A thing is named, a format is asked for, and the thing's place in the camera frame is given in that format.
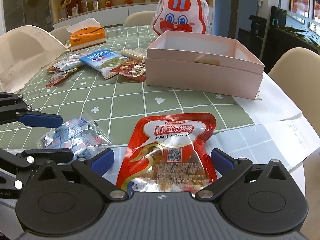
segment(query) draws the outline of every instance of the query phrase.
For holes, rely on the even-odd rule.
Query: snack package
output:
[[[66,71],[72,68],[85,66],[79,58],[89,55],[89,53],[74,52],[64,59],[55,59],[47,66],[47,72]]]
[[[38,141],[39,149],[69,148],[77,158],[90,159],[108,148],[110,141],[94,121],[71,119]]]
[[[119,51],[120,55],[125,56],[127,58],[132,58],[137,62],[144,63],[145,58],[147,57],[147,50],[143,48],[136,49],[123,49]]]
[[[55,73],[51,76],[51,78],[48,81],[48,84],[46,85],[46,88],[52,87],[55,84],[61,82],[62,80],[66,79],[68,76],[70,76],[72,73],[76,72],[78,69],[69,69],[63,72]]]
[[[159,0],[151,26],[156,36],[165,31],[209,33],[206,0]]]
[[[117,183],[128,191],[190,191],[217,180],[205,143],[216,119],[209,113],[140,119],[129,141]]]
[[[82,57],[80,60],[95,70],[101,72],[104,79],[108,79],[117,74],[110,73],[110,70],[126,62],[128,58],[111,50],[102,49]]]
[[[138,82],[146,81],[146,68],[143,63],[138,63],[134,59],[129,59],[118,67],[111,69],[112,73],[119,73],[125,77],[131,78]]]

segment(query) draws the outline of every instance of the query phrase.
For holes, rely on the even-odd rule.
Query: chair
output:
[[[0,91],[15,93],[43,66],[66,51],[45,30],[25,25],[0,36]]]
[[[156,11],[143,11],[136,12],[129,15],[125,19],[123,27],[141,26],[141,25],[151,25],[152,18],[155,16]]]
[[[320,135],[320,56],[305,48],[290,49],[278,60],[269,76]]]
[[[49,33],[55,37],[58,41],[60,41],[63,45],[66,44],[66,41],[69,40],[70,32],[67,31],[67,28],[70,27],[70,25],[62,26],[57,29],[54,29],[53,31],[50,31]]]

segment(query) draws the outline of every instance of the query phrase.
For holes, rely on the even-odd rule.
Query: pink box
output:
[[[196,60],[200,56],[205,60]],[[166,31],[147,48],[147,85],[151,86],[254,99],[263,69],[239,41],[209,34]]]

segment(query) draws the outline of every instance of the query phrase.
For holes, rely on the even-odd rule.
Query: table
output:
[[[119,28],[107,30],[106,43],[83,51],[146,48],[154,40],[148,26]],[[320,139],[300,109],[267,75],[263,77],[255,100],[151,87],[120,75],[104,80],[90,67],[82,68],[61,84],[46,89],[48,80],[49,75],[42,68],[20,91],[25,102],[34,110],[61,114],[65,121],[89,114],[109,135],[116,153],[114,166],[105,174],[112,182],[140,118],[209,112],[216,117],[217,127],[206,144],[207,152],[218,147],[234,158],[247,157],[254,163],[279,159],[305,193],[302,160],[320,147]],[[25,127],[18,122],[1,125],[0,147],[10,150],[35,148],[36,141],[48,131],[47,128]]]

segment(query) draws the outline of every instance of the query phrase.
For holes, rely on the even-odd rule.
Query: grid pattern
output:
[[[146,48],[156,39],[148,26],[119,28],[106,34],[106,43],[82,51]],[[49,78],[42,68],[20,91],[24,101],[36,111],[60,114],[65,121],[88,114],[109,135],[113,146],[127,145],[137,121],[144,116],[208,112],[217,119],[216,131],[253,125],[231,96],[147,86],[121,75],[104,80],[90,67],[47,89]],[[48,128],[25,127],[18,122],[1,125],[0,147],[35,148],[37,140],[48,131]]]

